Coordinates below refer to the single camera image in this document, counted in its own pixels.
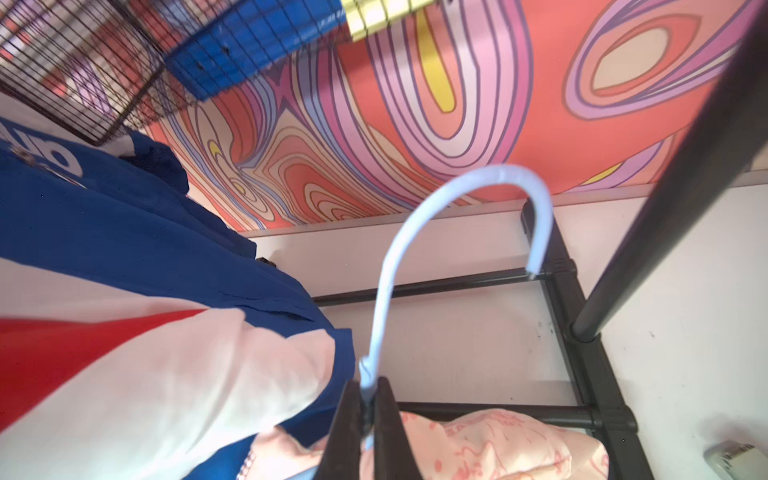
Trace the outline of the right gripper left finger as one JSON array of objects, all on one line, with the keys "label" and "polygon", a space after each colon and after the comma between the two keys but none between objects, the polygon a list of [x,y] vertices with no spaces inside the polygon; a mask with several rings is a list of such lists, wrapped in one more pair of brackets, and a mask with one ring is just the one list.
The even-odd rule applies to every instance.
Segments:
[{"label": "right gripper left finger", "polygon": [[359,382],[345,384],[314,480],[360,478],[363,403]]}]

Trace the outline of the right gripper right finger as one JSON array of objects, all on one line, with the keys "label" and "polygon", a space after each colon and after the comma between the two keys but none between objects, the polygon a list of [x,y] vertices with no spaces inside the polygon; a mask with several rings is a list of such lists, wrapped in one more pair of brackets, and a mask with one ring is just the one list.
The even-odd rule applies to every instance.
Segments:
[{"label": "right gripper right finger", "polygon": [[379,377],[373,397],[375,480],[422,480],[389,380]]}]

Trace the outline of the pink printed jacket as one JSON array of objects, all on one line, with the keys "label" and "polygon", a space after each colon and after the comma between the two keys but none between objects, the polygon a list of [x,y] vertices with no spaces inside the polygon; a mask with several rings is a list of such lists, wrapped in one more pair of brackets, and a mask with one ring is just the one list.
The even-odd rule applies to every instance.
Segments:
[{"label": "pink printed jacket", "polygon": [[[502,409],[439,423],[415,413],[401,420],[425,479],[606,479],[603,444],[583,433]],[[276,427],[253,441],[239,479],[287,479],[319,464],[328,438],[302,446]]]}]

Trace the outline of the light blue hanger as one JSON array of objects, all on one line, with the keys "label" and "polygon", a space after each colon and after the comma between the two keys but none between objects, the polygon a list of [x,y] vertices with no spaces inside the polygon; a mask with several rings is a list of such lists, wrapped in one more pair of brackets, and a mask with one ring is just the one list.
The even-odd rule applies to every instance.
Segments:
[{"label": "light blue hanger", "polygon": [[[523,273],[496,287],[491,281],[460,289],[429,288],[413,296],[395,294],[399,272],[430,275],[437,282],[471,268],[499,272],[522,254],[522,231],[509,218],[456,229],[430,223],[454,200],[478,189],[511,185],[524,191],[534,213],[530,251]],[[490,166],[461,175],[432,193],[402,224],[387,251],[376,292],[368,352],[359,361],[361,395],[371,401],[381,382],[403,386],[406,397],[445,401],[519,399],[536,372],[535,350],[548,329],[537,321],[543,298],[532,293],[554,229],[545,183],[519,166]]]}]

